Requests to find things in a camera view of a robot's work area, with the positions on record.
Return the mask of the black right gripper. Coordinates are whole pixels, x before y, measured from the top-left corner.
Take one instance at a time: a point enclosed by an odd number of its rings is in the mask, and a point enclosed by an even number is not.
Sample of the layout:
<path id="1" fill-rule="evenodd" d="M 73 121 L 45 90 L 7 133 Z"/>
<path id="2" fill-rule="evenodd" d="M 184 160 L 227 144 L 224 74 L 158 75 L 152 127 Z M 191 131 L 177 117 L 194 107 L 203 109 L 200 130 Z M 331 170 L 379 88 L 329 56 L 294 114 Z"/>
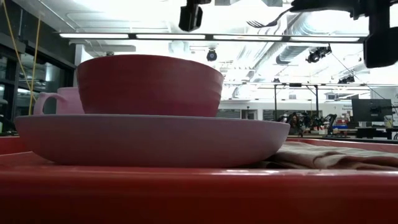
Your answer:
<path id="1" fill-rule="evenodd" d="M 292 12 L 344 11 L 354 18 L 353 0 L 293 0 Z M 398 26 L 390 25 L 390 7 L 398 0 L 358 0 L 360 14 L 369 17 L 369 35 L 363 42 L 367 68 L 388 67 L 398 62 Z"/>

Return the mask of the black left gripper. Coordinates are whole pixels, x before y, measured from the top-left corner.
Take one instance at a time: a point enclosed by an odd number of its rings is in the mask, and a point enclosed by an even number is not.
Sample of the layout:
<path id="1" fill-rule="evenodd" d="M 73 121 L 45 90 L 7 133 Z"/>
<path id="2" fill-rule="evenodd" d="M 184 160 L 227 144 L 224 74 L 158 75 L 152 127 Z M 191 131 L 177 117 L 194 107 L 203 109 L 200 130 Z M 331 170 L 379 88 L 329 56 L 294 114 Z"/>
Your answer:
<path id="1" fill-rule="evenodd" d="M 200 5 L 210 2 L 211 0 L 186 0 L 186 5 L 180 7 L 179 28 L 185 32 L 200 28 L 203 17 L 203 10 Z"/>

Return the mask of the teal handled metal fork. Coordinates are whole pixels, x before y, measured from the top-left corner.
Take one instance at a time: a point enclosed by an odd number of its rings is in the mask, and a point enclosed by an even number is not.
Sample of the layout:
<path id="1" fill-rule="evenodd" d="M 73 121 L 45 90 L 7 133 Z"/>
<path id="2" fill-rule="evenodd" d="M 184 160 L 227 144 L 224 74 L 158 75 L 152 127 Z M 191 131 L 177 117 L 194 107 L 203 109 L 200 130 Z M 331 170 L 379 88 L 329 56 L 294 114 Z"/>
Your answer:
<path id="1" fill-rule="evenodd" d="M 247 21 L 246 24 L 253 27 L 253 28 L 257 28 L 257 29 L 262 29 L 262 28 L 266 28 L 266 27 L 273 27 L 276 26 L 278 23 L 278 20 L 286 13 L 288 13 L 290 11 L 290 8 L 281 12 L 273 21 L 269 22 L 268 24 L 262 24 L 258 21 Z"/>

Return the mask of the pink bowl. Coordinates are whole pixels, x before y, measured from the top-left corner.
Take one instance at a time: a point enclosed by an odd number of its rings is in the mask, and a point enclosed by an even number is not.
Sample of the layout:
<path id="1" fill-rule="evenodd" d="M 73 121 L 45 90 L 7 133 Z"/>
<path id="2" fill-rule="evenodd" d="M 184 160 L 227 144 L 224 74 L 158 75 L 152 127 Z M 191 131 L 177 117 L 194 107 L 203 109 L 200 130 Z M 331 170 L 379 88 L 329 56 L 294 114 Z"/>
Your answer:
<path id="1" fill-rule="evenodd" d="M 113 55 L 87 60 L 76 69 L 88 114 L 214 117 L 223 75 L 191 60 L 161 55 Z"/>

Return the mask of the lavender round plate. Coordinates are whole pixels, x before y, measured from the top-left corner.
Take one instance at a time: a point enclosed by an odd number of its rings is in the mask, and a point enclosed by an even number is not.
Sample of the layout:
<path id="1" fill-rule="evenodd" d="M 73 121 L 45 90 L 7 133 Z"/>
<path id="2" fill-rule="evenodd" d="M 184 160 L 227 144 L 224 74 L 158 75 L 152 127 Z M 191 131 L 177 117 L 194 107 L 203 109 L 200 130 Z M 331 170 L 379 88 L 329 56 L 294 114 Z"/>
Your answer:
<path id="1" fill-rule="evenodd" d="M 262 161 L 290 129 L 274 121 L 121 114 L 20 116 L 15 125 L 29 150 L 57 164 L 179 168 Z"/>

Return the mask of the pink ribbed mug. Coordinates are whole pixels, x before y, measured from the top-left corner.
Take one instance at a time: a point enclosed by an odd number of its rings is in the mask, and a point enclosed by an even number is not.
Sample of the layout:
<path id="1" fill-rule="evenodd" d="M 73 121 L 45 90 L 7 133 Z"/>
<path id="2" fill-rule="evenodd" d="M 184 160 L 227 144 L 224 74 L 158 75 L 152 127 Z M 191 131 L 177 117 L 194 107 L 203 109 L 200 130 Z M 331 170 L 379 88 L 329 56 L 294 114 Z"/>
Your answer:
<path id="1" fill-rule="evenodd" d="M 55 114 L 84 114 L 77 87 L 59 88 L 56 93 L 41 92 L 34 106 L 34 115 L 43 115 L 49 98 L 56 99 Z"/>

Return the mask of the beige napkin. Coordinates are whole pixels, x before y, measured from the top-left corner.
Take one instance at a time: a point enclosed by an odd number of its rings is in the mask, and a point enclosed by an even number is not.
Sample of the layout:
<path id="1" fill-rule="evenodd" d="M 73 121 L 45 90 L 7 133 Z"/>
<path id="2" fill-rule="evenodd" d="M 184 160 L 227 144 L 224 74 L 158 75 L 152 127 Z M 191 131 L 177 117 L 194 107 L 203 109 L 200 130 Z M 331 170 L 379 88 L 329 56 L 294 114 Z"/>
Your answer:
<path id="1" fill-rule="evenodd" d="M 270 169 L 351 169 L 398 171 L 398 153 L 353 147 L 285 142 L 270 158 L 256 164 Z"/>

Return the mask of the red plastic tray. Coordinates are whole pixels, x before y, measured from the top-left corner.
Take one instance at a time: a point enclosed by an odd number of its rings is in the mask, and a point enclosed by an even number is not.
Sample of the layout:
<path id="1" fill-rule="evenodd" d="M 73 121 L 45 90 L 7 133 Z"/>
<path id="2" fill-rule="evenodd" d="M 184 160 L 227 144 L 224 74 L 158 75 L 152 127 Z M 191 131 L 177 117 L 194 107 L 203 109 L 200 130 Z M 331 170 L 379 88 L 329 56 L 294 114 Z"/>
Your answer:
<path id="1" fill-rule="evenodd" d="M 398 224 L 398 172 L 59 166 L 0 137 L 0 224 Z"/>

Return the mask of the black ceiling-hung device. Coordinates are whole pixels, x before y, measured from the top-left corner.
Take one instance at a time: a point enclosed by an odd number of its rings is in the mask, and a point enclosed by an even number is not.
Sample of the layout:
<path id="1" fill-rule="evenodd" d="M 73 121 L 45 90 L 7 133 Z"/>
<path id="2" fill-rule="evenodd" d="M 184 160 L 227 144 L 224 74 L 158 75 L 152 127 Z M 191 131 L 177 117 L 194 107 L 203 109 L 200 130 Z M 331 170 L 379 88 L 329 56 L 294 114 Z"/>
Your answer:
<path id="1" fill-rule="evenodd" d="M 309 51 L 308 57 L 305 59 L 308 63 L 317 63 L 319 60 L 325 58 L 328 54 L 332 53 L 331 46 L 316 47 Z"/>

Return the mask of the black monitor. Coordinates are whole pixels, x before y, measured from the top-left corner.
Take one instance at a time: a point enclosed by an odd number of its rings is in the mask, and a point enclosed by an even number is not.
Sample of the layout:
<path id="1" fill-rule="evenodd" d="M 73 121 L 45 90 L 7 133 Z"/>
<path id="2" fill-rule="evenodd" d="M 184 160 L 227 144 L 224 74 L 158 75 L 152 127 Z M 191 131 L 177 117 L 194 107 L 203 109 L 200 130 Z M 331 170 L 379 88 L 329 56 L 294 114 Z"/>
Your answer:
<path id="1" fill-rule="evenodd" d="M 391 100 L 352 99 L 353 119 L 357 122 L 381 122 L 392 115 Z"/>

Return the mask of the black aluminium table frame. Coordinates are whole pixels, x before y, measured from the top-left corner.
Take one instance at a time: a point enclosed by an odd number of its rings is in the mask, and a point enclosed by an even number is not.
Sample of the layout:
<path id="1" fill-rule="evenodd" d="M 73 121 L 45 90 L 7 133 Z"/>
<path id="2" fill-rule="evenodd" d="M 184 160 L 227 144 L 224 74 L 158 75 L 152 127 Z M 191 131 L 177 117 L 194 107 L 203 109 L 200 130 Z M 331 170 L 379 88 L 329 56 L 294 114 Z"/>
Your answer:
<path id="1" fill-rule="evenodd" d="M 66 39 L 94 40 L 189 40 L 227 42 L 291 42 L 360 44 L 365 36 L 341 35 L 243 35 L 243 34 L 173 34 L 173 33 L 59 33 Z"/>

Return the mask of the silver ventilation duct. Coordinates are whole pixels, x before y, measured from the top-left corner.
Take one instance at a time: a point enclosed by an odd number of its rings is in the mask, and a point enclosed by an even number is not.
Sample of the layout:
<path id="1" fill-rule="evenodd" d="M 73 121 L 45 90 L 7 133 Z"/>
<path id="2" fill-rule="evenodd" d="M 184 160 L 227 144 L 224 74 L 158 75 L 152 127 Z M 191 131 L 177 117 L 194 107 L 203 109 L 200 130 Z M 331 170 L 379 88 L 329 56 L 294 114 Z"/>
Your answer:
<path id="1" fill-rule="evenodd" d="M 311 31 L 308 25 L 310 13 L 301 13 L 297 16 L 288 16 L 287 28 L 284 34 L 287 35 L 310 35 Z M 307 47 L 298 45 L 287 45 L 285 44 L 282 48 L 281 53 L 276 56 L 276 64 L 287 65 L 296 56 L 301 54 Z"/>

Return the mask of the black background station frame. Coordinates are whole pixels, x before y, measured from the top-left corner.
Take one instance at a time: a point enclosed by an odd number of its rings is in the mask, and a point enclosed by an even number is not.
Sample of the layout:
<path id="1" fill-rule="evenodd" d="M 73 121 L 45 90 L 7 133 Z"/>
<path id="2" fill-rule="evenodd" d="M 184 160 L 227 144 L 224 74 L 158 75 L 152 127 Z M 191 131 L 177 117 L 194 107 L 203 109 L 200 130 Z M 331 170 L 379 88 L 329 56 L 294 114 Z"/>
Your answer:
<path id="1" fill-rule="evenodd" d="M 267 110 L 273 119 L 279 110 L 311 111 L 321 115 L 320 83 L 228 83 L 224 86 L 220 110 L 255 111 L 255 119 L 263 119 Z"/>

